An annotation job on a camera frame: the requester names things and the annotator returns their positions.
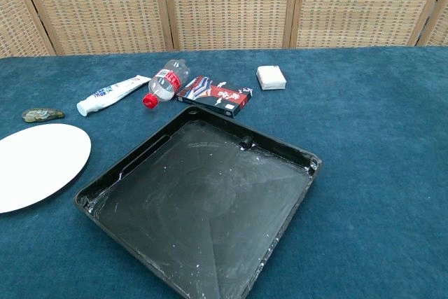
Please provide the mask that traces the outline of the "white round plate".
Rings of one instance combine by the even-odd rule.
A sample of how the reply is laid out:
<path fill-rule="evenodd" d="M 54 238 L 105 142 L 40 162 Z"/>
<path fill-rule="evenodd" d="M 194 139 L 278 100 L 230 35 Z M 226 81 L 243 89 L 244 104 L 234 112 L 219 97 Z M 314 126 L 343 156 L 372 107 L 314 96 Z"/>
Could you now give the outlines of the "white round plate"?
<path fill-rule="evenodd" d="M 79 127 L 53 123 L 29 127 L 0 140 L 0 214 L 56 193 L 84 168 L 91 141 Z"/>

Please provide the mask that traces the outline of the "black square plastic tray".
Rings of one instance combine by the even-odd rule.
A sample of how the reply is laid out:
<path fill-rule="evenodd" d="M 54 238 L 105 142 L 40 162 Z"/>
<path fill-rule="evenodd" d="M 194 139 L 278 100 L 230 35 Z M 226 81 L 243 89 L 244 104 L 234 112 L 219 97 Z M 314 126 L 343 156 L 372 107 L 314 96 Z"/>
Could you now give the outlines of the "black square plastic tray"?
<path fill-rule="evenodd" d="M 321 164 L 189 106 L 75 203 L 185 299 L 246 299 Z"/>

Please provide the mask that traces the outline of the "dark box with red print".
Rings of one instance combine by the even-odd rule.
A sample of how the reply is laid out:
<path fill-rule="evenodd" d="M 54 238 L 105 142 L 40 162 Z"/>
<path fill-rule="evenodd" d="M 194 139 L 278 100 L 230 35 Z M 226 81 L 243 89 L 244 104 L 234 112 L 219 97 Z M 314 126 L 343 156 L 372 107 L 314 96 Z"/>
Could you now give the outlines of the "dark box with red print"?
<path fill-rule="evenodd" d="M 215 81 L 207 76 L 197 76 L 176 95 L 176 98 L 179 102 L 198 105 L 234 118 L 248 104 L 252 96 L 252 88 L 238 88 L 228 81 Z"/>

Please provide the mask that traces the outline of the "white tissue pack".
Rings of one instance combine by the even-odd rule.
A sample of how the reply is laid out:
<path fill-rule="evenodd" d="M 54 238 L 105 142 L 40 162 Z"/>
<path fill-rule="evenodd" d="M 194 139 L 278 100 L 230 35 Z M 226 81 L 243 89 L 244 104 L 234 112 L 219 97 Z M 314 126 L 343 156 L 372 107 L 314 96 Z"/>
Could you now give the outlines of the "white tissue pack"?
<path fill-rule="evenodd" d="M 277 65 L 259 66 L 256 76 L 263 90 L 284 90 L 286 88 L 286 79 Z"/>

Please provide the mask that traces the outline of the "clear bottle with red cap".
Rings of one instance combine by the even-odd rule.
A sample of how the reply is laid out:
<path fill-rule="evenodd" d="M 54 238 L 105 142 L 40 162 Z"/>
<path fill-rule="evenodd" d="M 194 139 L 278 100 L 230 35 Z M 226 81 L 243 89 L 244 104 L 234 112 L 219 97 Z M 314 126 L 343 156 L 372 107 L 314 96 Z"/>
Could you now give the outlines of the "clear bottle with red cap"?
<path fill-rule="evenodd" d="M 143 105 L 154 109 L 159 103 L 171 100 L 186 83 L 190 75 L 184 59 L 169 60 L 148 83 L 148 94 L 143 97 Z"/>

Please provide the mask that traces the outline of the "white toothpaste tube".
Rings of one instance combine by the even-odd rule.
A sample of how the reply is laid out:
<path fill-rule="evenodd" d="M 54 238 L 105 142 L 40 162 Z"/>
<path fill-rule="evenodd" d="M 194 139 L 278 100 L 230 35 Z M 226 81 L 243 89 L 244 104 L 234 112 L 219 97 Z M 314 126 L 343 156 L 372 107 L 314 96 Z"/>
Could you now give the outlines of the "white toothpaste tube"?
<path fill-rule="evenodd" d="M 137 75 L 119 83 L 108 85 L 77 103 L 76 108 L 79 114 L 86 117 L 89 113 L 97 112 L 115 104 L 134 90 L 147 84 L 150 79 L 146 76 Z"/>

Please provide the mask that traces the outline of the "woven bamboo folding screen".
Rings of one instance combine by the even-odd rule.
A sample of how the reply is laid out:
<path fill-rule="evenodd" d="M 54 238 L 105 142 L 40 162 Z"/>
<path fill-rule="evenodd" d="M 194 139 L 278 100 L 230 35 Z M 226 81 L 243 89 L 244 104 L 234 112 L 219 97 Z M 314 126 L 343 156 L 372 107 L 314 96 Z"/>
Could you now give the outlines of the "woven bamboo folding screen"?
<path fill-rule="evenodd" d="M 448 0 L 0 0 L 0 59 L 448 46 Z"/>

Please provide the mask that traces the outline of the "blue carpet table cloth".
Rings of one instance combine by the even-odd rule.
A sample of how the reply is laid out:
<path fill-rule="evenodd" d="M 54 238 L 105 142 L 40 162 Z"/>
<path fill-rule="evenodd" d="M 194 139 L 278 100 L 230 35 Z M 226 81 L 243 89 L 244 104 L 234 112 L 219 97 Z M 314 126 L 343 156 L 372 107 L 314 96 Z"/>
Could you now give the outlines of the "blue carpet table cloth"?
<path fill-rule="evenodd" d="M 323 166 L 248 299 L 448 299 L 448 47 L 208 50 L 0 59 L 0 139 L 22 112 L 62 110 L 92 141 L 80 176 L 0 214 L 0 299 L 182 299 L 81 213 L 75 194 L 184 108 L 147 88 L 82 117 L 107 85 L 184 59 L 253 89 L 240 123 Z M 284 90 L 263 90 L 259 66 Z"/>

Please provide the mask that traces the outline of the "small oval green correction tape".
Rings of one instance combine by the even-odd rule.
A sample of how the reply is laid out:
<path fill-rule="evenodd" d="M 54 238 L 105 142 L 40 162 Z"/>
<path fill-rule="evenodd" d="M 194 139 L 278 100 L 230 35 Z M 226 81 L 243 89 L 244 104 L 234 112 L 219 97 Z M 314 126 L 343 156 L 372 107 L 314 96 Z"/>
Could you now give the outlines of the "small oval green correction tape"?
<path fill-rule="evenodd" d="M 31 108 L 22 113 L 22 119 L 26 123 L 42 123 L 64 117 L 63 111 L 51 108 Z"/>

